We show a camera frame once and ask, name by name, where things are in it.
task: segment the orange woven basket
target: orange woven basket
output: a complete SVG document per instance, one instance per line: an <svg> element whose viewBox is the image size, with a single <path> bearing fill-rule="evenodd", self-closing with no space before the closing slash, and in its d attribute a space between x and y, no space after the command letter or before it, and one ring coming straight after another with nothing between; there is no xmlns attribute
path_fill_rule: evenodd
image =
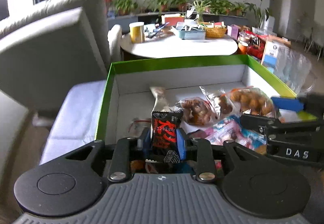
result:
<svg viewBox="0 0 324 224"><path fill-rule="evenodd" d="M211 38L221 38L225 35L225 32L227 28L207 28L202 26L206 30L206 37L211 37Z"/></svg>

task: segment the white table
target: white table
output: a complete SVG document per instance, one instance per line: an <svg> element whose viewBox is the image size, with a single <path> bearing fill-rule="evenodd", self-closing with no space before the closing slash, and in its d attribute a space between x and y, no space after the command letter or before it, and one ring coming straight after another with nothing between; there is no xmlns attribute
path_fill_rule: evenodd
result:
<svg viewBox="0 0 324 224"><path fill-rule="evenodd" d="M185 56L231 55L238 45L229 36L205 40L182 40L175 35L132 44L130 35L123 35L120 46L123 50L143 58L172 58Z"/></svg>

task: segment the gray ribbed surface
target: gray ribbed surface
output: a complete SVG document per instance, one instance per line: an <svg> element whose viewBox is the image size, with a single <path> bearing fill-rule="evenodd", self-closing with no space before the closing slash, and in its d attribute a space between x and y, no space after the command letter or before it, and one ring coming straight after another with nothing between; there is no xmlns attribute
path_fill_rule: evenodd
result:
<svg viewBox="0 0 324 224"><path fill-rule="evenodd" d="M249 216L226 202L214 185L196 182L189 174L136 174L123 184L111 185L92 208L62 219L24 214L16 224L307 224L301 216L265 220Z"/></svg>

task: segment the purple box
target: purple box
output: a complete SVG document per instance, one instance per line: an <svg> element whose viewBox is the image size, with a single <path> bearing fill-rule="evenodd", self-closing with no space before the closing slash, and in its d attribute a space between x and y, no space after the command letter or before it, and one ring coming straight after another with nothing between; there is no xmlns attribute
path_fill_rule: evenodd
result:
<svg viewBox="0 0 324 224"><path fill-rule="evenodd" d="M227 26L227 34L233 39L237 40L239 35L239 29L240 27L237 25Z"/></svg>

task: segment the tv stand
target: tv stand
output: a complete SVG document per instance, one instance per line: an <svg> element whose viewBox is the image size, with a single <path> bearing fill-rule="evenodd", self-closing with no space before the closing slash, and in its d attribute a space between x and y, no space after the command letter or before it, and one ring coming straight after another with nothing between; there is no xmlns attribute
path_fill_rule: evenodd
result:
<svg viewBox="0 0 324 224"><path fill-rule="evenodd" d="M107 18L108 29L110 30L115 24L121 25L123 34L129 33L129 24L133 22L144 22L145 24L161 23L161 15L178 14L182 12L148 12L135 15L126 16L116 16L115 18ZM241 16L225 16L225 15L215 15L210 13L204 13L203 18L205 22L214 21L221 22L224 21L225 25L248 25L248 19Z"/></svg>

